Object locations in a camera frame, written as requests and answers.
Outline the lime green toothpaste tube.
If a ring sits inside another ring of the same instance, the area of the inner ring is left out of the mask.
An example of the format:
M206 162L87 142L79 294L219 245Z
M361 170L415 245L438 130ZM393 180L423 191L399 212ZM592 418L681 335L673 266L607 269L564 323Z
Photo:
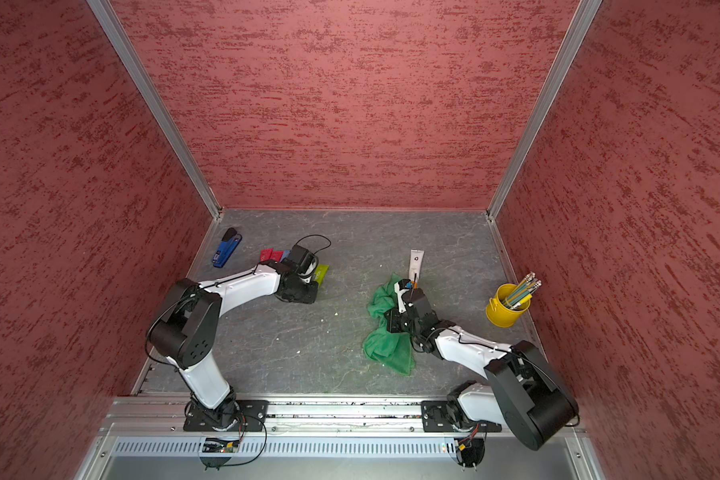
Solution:
M328 272L329 266L320 264L318 265L314 272L313 272L313 280L317 282L319 285L323 283L323 280Z

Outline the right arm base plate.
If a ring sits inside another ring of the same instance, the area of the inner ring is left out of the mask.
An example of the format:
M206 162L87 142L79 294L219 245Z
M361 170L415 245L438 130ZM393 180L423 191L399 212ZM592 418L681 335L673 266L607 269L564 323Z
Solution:
M456 401L422 401L421 418L423 430L427 433L499 433L502 426L489 421L469 419Z

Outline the white tube orange cap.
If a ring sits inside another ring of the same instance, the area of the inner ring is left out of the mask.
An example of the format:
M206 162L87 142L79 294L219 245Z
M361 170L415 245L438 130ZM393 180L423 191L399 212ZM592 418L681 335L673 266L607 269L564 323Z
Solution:
M411 250L410 251L408 278L413 283L417 283L421 276L423 257L424 257L423 250Z

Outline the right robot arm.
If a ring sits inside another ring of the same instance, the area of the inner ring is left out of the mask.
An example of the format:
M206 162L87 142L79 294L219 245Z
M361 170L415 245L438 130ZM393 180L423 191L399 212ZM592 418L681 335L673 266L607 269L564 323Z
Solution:
M395 306L385 314L390 332L408 334L415 348L466 367L487 381L465 382L445 401L426 404L422 412L427 431L506 427L536 451L580 419L570 389L534 344L497 343L439 319L423 290L409 280L394 285L394 298Z

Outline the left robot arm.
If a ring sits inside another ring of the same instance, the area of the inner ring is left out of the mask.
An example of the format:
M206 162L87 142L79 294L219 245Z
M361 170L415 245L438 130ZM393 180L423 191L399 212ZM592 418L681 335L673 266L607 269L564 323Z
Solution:
M146 340L190 391L187 429L227 431L242 422L233 388L213 355L220 318L271 295L286 303L314 303L317 266L316 260L268 260L221 279L182 279L170 289Z

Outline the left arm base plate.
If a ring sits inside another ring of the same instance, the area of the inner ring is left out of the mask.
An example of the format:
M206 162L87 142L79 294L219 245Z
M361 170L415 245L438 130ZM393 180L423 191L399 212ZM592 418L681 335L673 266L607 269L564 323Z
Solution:
M185 432L243 433L261 432L266 421L269 402L266 400L237 400L222 402L209 409L191 399L184 408Z

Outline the green microfiber cloth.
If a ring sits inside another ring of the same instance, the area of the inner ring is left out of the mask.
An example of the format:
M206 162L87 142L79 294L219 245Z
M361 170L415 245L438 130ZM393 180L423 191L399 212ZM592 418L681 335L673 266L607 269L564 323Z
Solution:
M373 293L367 310L370 317L378 322L362 344L365 356L402 376L410 376L415 368L410 335L407 333L390 333L387 329L386 314L398 313L397 295L394 286L401 280L395 274Z

